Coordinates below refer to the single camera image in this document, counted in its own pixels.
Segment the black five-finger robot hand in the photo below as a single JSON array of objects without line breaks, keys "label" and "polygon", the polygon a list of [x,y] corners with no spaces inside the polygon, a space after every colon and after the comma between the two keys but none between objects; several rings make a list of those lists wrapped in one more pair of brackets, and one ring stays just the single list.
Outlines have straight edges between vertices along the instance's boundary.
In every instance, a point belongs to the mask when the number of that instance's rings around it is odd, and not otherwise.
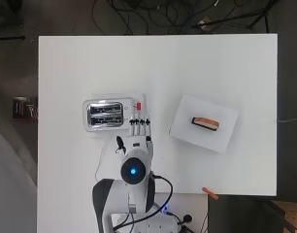
[{"label": "black five-finger robot hand", "polygon": [[125,138],[116,137],[116,153],[130,155],[134,150],[142,150],[152,156],[150,118],[146,111],[135,110],[128,121],[129,130]]}]

